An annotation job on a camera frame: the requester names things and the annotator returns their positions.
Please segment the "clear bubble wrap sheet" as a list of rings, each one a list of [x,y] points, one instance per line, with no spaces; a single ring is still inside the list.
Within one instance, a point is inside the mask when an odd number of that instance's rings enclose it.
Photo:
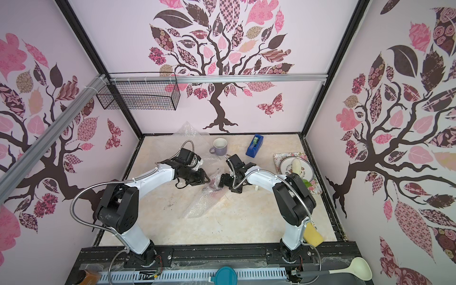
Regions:
[[[169,159],[177,165],[174,188],[195,191],[184,202],[182,219],[204,216],[224,196],[224,190],[218,186],[224,166],[218,156],[210,153],[211,139],[208,133],[185,122],[177,132],[160,137],[157,143],[158,161]]]

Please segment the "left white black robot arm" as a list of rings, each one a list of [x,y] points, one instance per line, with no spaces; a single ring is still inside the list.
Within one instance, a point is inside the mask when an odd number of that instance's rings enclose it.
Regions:
[[[189,165],[181,160],[167,159],[157,164],[152,171],[131,182],[120,182],[107,186],[96,210],[96,216],[113,235],[129,250],[130,260],[137,265],[151,266],[156,258],[154,243],[141,230],[137,220],[139,204],[149,192],[175,179],[184,180],[185,185],[197,186],[208,183],[209,177],[201,168],[204,161]]]

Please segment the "red mug black handle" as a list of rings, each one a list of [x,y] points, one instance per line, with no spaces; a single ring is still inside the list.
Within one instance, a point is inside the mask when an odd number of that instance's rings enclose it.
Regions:
[[[205,192],[208,194],[214,194],[223,189],[223,186],[220,186],[221,176],[214,176],[210,179],[209,184],[204,188]]]

